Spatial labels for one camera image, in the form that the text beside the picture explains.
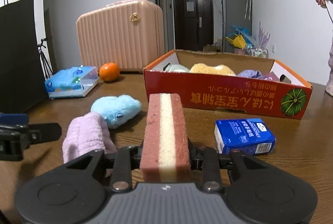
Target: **blue milk carton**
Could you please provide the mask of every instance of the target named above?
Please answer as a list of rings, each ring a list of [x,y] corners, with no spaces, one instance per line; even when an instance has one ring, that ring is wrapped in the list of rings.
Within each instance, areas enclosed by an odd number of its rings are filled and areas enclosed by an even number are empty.
[[[219,153],[239,149],[252,155],[270,153],[276,138],[261,119],[218,120],[215,140]]]

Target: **cardboard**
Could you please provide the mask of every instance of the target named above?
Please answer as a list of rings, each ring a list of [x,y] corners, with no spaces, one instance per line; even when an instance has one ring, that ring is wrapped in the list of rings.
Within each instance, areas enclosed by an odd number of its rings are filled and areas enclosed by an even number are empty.
[[[191,68],[196,63],[224,64],[236,74],[246,69],[271,72],[286,77],[291,84],[231,76],[168,73],[169,63]],[[231,109],[248,114],[301,119],[312,93],[312,86],[278,60],[230,53],[172,50],[144,68],[147,97],[152,93],[177,93],[186,108]]]
[[[211,47],[204,47],[203,52],[220,52],[221,47],[211,46]]]

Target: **blue tissue box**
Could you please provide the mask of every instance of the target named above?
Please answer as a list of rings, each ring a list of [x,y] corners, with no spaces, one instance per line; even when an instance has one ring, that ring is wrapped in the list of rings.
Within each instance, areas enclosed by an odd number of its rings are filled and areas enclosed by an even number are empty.
[[[215,140],[219,153],[239,149],[252,155],[270,153],[276,138],[261,119],[218,120]]]
[[[85,97],[98,83],[96,67],[80,66],[60,70],[45,81],[49,98]]]

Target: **sponge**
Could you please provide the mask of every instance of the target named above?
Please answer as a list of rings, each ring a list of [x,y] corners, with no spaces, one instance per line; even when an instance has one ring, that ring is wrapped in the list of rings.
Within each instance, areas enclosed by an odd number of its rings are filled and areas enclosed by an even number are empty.
[[[226,75],[226,76],[236,76],[234,71],[232,71],[228,66],[223,64],[219,66],[207,66],[204,63],[197,63],[192,66],[190,73],[198,74],[214,74],[214,75]]]
[[[179,95],[150,95],[140,169],[145,182],[189,181],[188,140]]]

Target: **yellow plush toy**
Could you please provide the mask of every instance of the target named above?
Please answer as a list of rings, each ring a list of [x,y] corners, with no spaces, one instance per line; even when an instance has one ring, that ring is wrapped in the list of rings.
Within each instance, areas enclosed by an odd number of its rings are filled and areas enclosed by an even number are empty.
[[[213,75],[224,75],[224,76],[236,76],[234,71],[232,71],[228,66],[223,64],[219,66],[207,66],[204,63],[197,63],[192,66],[190,73],[198,74],[213,74]]]

